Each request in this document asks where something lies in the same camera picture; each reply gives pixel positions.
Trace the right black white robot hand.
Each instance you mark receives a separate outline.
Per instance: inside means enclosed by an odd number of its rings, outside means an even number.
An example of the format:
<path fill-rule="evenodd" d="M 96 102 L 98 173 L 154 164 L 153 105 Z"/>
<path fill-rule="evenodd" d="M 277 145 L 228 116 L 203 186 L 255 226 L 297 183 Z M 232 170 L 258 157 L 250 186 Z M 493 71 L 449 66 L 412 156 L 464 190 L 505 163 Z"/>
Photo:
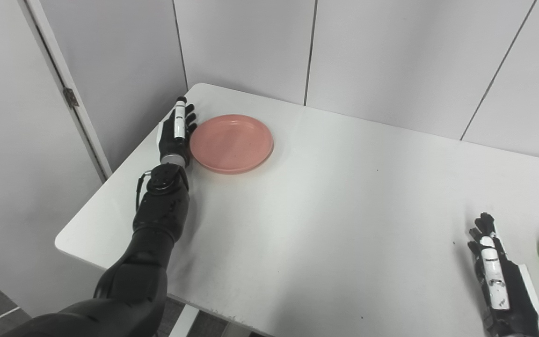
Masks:
<path fill-rule="evenodd" d="M 539 300 L 527 267 L 511 261 L 487 212 L 474 220 L 467 243 L 485 310 L 482 322 L 490 337 L 539 337 Z"/>

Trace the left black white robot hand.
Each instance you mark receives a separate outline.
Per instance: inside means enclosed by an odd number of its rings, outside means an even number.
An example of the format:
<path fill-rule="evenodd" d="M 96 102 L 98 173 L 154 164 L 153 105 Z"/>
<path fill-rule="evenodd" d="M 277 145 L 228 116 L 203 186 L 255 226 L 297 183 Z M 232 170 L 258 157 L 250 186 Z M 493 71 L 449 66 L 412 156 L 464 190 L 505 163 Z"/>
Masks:
<path fill-rule="evenodd" d="M 190 139 L 197 128 L 194 109 L 186 97 L 180 96 L 169 117 L 159 124 L 157 144 L 161 164 L 189 166 L 192 158 Z"/>

